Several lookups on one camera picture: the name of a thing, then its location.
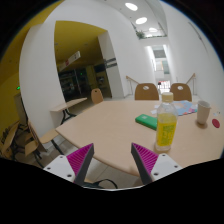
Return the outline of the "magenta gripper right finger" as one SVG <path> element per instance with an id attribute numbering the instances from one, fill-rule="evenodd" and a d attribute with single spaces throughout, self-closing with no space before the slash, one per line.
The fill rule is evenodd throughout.
<path id="1" fill-rule="evenodd" d="M 157 154 L 136 143 L 131 145 L 131 154 L 144 185 L 182 169 L 168 154 Z"/>

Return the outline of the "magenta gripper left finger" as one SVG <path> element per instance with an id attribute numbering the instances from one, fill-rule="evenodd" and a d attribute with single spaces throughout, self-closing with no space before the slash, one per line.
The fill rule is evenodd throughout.
<path id="1" fill-rule="evenodd" d="M 59 155 L 44 170 L 82 186 L 93 155 L 94 144 L 91 143 L 67 156 Z"/>

